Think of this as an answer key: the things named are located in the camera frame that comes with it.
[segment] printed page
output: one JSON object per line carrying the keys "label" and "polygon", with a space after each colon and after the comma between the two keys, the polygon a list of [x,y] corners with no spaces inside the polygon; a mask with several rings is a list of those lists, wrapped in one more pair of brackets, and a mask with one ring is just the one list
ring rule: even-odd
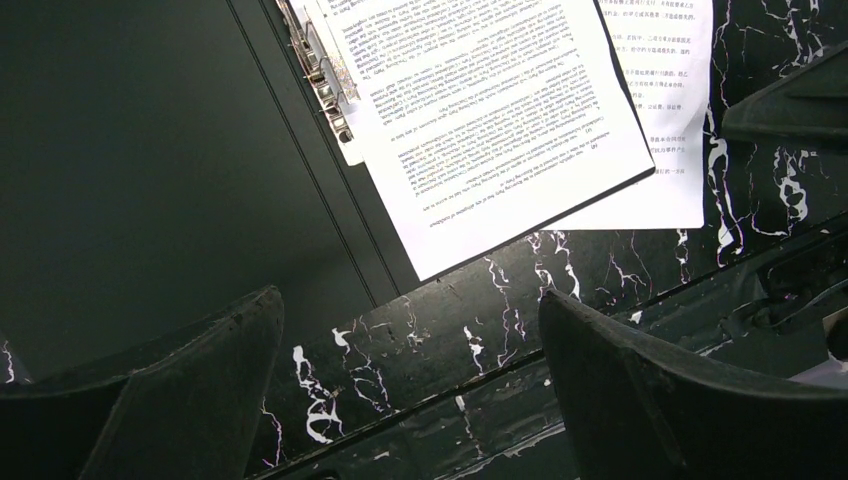
{"label": "printed page", "polygon": [[712,2],[599,3],[657,172],[546,228],[700,228],[704,225],[702,132],[710,92]]}
{"label": "printed page", "polygon": [[422,280],[653,171],[593,0],[317,1]]}

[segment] metal clip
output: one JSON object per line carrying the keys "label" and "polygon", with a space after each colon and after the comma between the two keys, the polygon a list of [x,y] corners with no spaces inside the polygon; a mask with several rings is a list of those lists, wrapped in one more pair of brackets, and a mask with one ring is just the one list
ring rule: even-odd
{"label": "metal clip", "polygon": [[[321,106],[319,113],[324,114],[327,123],[329,123],[339,142],[350,142],[353,140],[353,134],[350,131],[350,127],[344,118],[341,108],[339,108],[339,96],[333,92],[324,74],[324,70],[321,68],[322,62],[329,60],[332,63],[332,60],[326,56],[318,58],[315,50],[309,44],[306,33],[300,28],[297,19],[285,3],[285,0],[277,0],[277,7],[282,12],[283,22],[289,29],[290,46],[294,50],[295,56],[297,56],[297,60],[303,69],[304,78],[309,81],[315,96],[318,98],[318,103]],[[340,92],[340,94],[345,95],[345,99],[347,100],[348,97],[345,92]]]}

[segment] black marble surface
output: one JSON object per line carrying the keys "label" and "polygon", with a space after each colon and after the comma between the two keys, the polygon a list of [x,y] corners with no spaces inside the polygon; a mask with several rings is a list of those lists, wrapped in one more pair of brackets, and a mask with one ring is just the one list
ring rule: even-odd
{"label": "black marble surface", "polygon": [[717,0],[714,26],[704,228],[540,232],[339,319],[314,342],[281,352],[247,473],[295,463],[537,352],[546,287],[607,314],[635,312],[845,212],[845,158],[727,142],[718,126],[728,106],[848,40],[848,4]]}

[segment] paper document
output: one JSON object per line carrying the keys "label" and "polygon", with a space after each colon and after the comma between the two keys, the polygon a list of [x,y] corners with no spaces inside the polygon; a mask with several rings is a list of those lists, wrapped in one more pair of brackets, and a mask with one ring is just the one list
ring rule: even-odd
{"label": "paper document", "polygon": [[316,1],[422,280],[653,171],[593,0]]}
{"label": "paper document", "polygon": [[700,228],[713,4],[710,0],[599,3],[657,173],[547,228]]}

